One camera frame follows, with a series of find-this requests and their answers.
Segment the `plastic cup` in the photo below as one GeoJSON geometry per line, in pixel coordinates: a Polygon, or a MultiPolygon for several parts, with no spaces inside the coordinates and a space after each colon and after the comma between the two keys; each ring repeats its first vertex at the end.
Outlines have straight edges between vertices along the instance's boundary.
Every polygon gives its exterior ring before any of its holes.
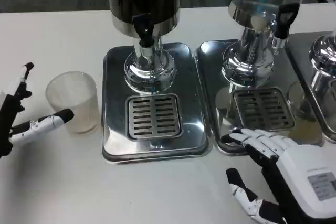
{"type": "Polygon", "coordinates": [[[66,126],[74,133],[95,129],[100,120],[94,79],[82,72],[66,72],[52,79],[46,89],[50,106],[57,112],[71,109],[75,116],[66,126]]]}

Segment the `white table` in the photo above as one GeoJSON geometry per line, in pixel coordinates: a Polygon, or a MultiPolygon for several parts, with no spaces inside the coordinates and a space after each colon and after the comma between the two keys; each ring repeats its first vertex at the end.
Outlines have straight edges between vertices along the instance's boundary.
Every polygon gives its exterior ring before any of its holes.
{"type": "MultiPolygon", "coordinates": [[[[303,5],[292,33],[332,30],[335,16],[333,4],[303,5]]],[[[164,41],[195,50],[207,40],[238,38],[241,30],[227,8],[183,9],[164,41]]],[[[33,96],[16,122],[52,112],[44,91],[65,71],[92,75],[101,100],[106,52],[130,44],[106,11],[1,14],[0,87],[21,65],[35,64],[28,79],[33,96]]],[[[249,157],[227,157],[214,148],[202,158],[113,166],[103,159],[101,142],[100,131],[73,136],[60,128],[2,158],[0,223],[254,223],[231,196],[225,175],[230,167],[260,197],[274,200],[249,157]]],[[[323,151],[336,171],[336,145],[326,143],[323,151]]]]}

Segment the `label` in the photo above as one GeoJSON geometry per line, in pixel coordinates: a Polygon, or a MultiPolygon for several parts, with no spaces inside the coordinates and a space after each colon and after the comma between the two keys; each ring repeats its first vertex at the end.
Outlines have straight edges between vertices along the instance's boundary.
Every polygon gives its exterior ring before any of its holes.
{"type": "Polygon", "coordinates": [[[322,173],[308,177],[320,201],[336,197],[336,178],[333,173],[322,173]]]}

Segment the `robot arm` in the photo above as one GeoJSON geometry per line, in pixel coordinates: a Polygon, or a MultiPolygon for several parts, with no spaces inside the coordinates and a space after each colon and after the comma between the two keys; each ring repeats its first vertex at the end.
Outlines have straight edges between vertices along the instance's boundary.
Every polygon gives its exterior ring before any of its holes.
{"type": "Polygon", "coordinates": [[[29,143],[37,135],[60,127],[73,118],[73,112],[65,109],[54,115],[12,127],[16,115],[25,109],[21,100],[32,96],[32,93],[27,91],[26,80],[33,67],[31,62],[25,64],[9,88],[0,93],[0,157],[9,155],[13,145],[29,143]]]}
{"type": "Polygon", "coordinates": [[[232,133],[262,174],[279,206],[245,187],[236,169],[227,177],[238,202],[258,223],[336,223],[336,178],[321,148],[298,145],[292,139],[263,130],[242,129],[232,133]]]}

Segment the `drip tray grate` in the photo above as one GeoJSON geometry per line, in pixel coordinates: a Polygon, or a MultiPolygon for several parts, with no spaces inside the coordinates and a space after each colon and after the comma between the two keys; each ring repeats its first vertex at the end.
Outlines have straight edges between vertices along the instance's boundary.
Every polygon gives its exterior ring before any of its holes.
{"type": "Polygon", "coordinates": [[[134,140],[177,137],[181,133],[177,96],[131,97],[128,100],[128,135],[134,140]]]}
{"type": "Polygon", "coordinates": [[[245,128],[281,131],[295,125],[284,95],[277,88],[237,90],[233,96],[245,128]]]}

